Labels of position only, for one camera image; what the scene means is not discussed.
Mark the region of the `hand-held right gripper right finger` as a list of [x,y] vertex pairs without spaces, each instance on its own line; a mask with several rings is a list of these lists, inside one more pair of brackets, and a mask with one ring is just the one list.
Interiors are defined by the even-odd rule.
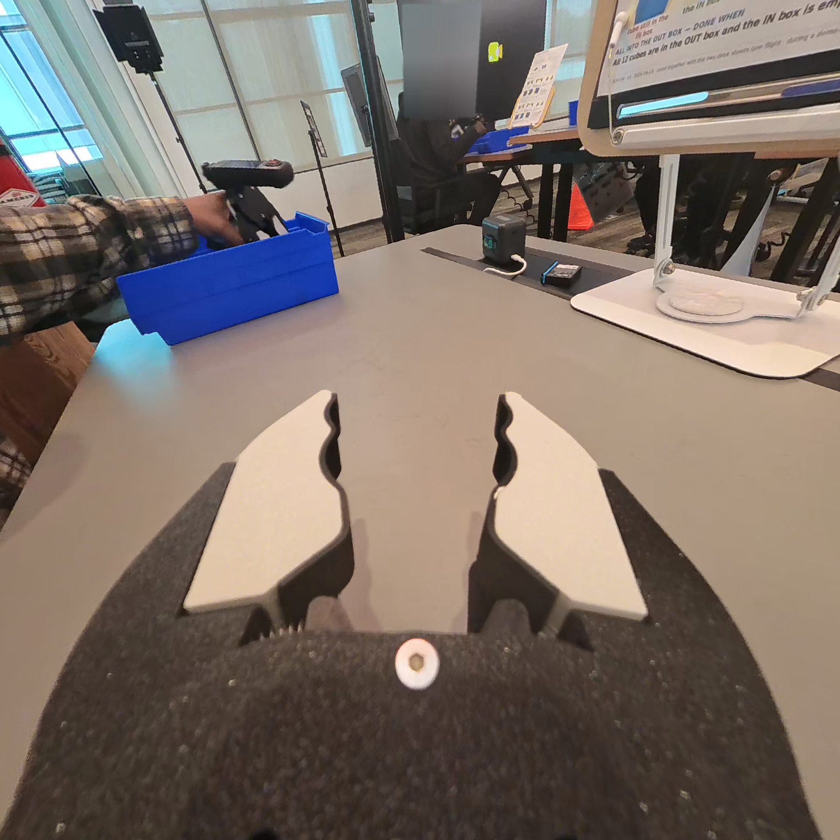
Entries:
[[497,452],[476,560],[467,631],[503,601],[524,607],[533,634],[556,634],[570,613],[642,622],[648,607],[593,457],[516,392],[500,394]]

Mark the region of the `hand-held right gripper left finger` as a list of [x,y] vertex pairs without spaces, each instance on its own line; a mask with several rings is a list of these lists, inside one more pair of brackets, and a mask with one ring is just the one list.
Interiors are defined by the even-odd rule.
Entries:
[[237,457],[183,610],[262,608],[303,627],[310,604],[337,597],[354,573],[350,508],[340,484],[340,405],[321,390]]

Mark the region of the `blue plastic bin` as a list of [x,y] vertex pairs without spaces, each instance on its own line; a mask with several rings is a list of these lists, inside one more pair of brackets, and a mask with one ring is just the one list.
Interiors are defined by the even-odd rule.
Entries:
[[117,279],[136,329],[169,346],[340,291],[329,224],[296,213],[277,237],[194,255]]
[[528,126],[489,131],[479,136],[467,154],[503,154],[513,151],[529,144],[527,140],[522,140],[522,137],[526,137],[529,132]]

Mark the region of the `person's left hand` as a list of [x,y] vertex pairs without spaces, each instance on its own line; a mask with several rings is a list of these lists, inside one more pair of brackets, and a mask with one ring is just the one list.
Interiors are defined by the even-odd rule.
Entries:
[[215,191],[187,197],[183,199],[183,203],[200,236],[225,246],[240,246],[245,243],[233,221],[224,192]]

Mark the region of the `thin black stand pole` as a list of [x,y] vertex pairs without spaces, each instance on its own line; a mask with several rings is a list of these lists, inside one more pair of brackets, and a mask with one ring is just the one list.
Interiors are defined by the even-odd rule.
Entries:
[[182,131],[177,122],[172,106],[165,95],[165,90],[159,80],[159,73],[149,74],[150,83],[161,103],[162,116],[156,118],[155,124],[161,145],[165,150],[172,172],[187,196],[196,196],[206,192],[203,179],[199,174],[190,151],[186,145]]
[[341,234],[340,234],[340,231],[339,231],[339,228],[338,228],[338,225],[337,225],[337,221],[336,221],[336,218],[335,218],[335,214],[334,214],[334,211],[333,211],[333,205],[332,205],[332,202],[331,202],[331,197],[330,197],[330,194],[329,194],[329,188],[328,188],[326,178],[325,178],[326,176],[325,176],[323,168],[322,168],[322,158],[321,158],[320,152],[318,150],[318,146],[315,147],[314,155],[315,155],[315,158],[316,158],[316,164],[317,164],[317,168],[318,168],[319,179],[320,179],[320,182],[321,182],[321,185],[322,185],[322,193],[323,193],[323,197],[324,197],[324,202],[325,202],[327,212],[328,212],[328,215],[329,215],[329,221],[330,221],[330,224],[331,224],[332,236],[334,237],[335,245],[338,248],[339,257],[343,258],[343,257],[345,257],[344,249],[343,249],[343,242],[342,242],[342,239],[341,239]]

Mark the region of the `large frosted window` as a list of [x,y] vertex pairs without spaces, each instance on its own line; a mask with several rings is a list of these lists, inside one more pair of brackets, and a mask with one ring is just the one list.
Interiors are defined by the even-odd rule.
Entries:
[[[105,2],[2,2],[2,135],[34,175],[78,192],[184,195],[155,124],[147,76],[118,62],[93,9]],[[350,2],[138,2],[163,53],[159,80],[192,159],[277,158],[296,180],[285,211],[322,214],[300,100],[314,113],[341,225],[378,213],[375,168],[341,70],[359,50]]]

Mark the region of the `dark tilted monitor panel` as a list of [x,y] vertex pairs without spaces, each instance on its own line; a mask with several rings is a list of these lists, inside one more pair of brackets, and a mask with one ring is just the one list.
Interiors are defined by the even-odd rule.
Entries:
[[342,69],[340,75],[363,145],[365,148],[370,149],[373,143],[370,110],[361,64],[357,63]]

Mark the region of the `thick black vertical pole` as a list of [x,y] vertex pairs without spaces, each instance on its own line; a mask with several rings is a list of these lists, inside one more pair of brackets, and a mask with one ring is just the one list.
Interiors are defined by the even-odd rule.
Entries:
[[350,1],[360,64],[371,118],[371,139],[374,161],[381,186],[383,223],[389,244],[404,240],[403,220],[393,172],[388,108],[375,52],[371,27],[371,8],[367,1]]

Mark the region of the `black junction box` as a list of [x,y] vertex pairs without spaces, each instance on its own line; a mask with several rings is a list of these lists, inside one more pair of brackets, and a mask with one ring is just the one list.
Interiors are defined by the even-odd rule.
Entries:
[[142,6],[133,2],[105,3],[92,13],[118,62],[128,64],[141,75],[162,71],[164,53]]

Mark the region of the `wooden top office desk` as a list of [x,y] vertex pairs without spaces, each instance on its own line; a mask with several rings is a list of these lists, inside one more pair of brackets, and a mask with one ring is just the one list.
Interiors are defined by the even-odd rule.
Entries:
[[537,236],[566,242],[574,183],[574,166],[585,152],[577,128],[531,131],[512,140],[506,151],[468,154],[460,165],[540,165]]

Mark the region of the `black monitor with yellow sticker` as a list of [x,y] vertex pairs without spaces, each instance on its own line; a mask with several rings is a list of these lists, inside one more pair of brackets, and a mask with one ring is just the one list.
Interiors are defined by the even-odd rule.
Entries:
[[512,115],[532,59],[544,48],[546,1],[483,1],[476,109],[489,123]]

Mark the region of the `small wooden instruction board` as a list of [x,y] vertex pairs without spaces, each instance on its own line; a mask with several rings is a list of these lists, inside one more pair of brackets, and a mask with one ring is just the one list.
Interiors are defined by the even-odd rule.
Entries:
[[568,46],[563,44],[534,54],[507,125],[510,130],[538,127],[546,119]]

